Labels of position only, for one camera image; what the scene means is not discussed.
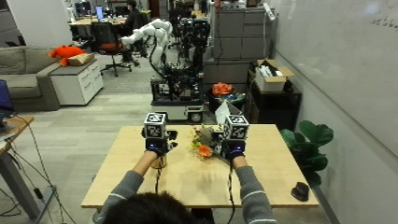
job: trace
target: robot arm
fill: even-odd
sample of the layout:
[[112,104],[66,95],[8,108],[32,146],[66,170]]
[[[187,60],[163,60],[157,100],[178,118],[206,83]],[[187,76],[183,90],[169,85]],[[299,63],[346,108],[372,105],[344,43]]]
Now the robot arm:
[[161,21],[159,19],[155,19],[143,27],[135,29],[132,36],[122,37],[122,43],[125,46],[128,46],[129,44],[134,44],[146,36],[154,36],[157,38],[157,46],[153,50],[153,54],[150,55],[150,60],[153,66],[158,68],[161,66],[161,55],[169,43],[171,31],[171,23],[169,21]]

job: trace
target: computer mouse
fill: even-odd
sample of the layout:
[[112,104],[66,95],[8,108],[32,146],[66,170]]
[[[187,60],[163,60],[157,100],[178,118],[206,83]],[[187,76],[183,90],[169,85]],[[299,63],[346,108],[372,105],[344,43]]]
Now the computer mouse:
[[309,186],[302,182],[297,182],[295,187],[291,189],[291,195],[297,198],[298,201],[306,202],[309,200],[309,192]]

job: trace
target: gray floor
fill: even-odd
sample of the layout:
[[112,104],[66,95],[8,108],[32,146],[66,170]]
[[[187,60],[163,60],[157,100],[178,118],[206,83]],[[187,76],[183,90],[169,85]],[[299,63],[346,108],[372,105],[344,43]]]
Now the gray floor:
[[[110,62],[105,56],[97,58],[102,66]],[[139,61],[142,67],[133,68],[133,73],[120,69],[120,77],[117,78],[110,72],[104,73],[104,89],[88,106],[65,106],[54,112],[22,114],[34,116],[30,127],[48,175],[53,185],[58,188],[62,205],[78,224],[90,223],[94,214],[94,210],[82,209],[80,203],[117,132],[124,125],[142,125],[143,116],[150,112],[149,78],[153,71],[147,67],[147,60],[139,59]],[[207,117],[206,122],[211,123],[213,118]],[[28,130],[17,138],[16,151],[33,166],[40,168],[37,152]],[[42,189],[48,184],[26,164],[22,164],[34,186]],[[1,179],[0,189],[12,196]],[[0,192],[0,213],[10,208],[12,202]],[[49,211],[53,223],[61,223],[56,201],[52,201]],[[214,210],[217,223],[227,222],[230,212],[230,209]],[[321,208],[274,209],[274,216],[281,224],[329,223]],[[65,214],[64,217],[65,223],[72,223]],[[2,224],[20,224],[25,223],[26,220],[28,216],[24,212],[16,217],[0,217]],[[41,223],[50,223],[48,214],[45,214]],[[239,209],[235,212],[233,223],[243,223]]]

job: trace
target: sofa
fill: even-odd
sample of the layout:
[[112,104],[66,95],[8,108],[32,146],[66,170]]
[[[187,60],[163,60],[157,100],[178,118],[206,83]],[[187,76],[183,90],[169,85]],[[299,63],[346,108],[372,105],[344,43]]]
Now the sofa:
[[16,112],[54,111],[60,102],[48,73],[60,67],[52,48],[0,48],[0,79],[8,82]]

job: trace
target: gray sweater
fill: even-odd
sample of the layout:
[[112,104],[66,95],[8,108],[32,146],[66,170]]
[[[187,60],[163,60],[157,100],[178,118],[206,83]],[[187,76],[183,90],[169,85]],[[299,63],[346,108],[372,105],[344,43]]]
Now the gray sweater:
[[[235,169],[238,182],[241,185],[239,199],[242,202],[242,213],[246,224],[275,224],[270,202],[263,188],[257,181],[251,166]],[[97,219],[97,223],[104,222],[106,211],[120,200],[125,200],[138,191],[143,181],[142,176],[134,171],[128,171],[121,183],[112,190]]]

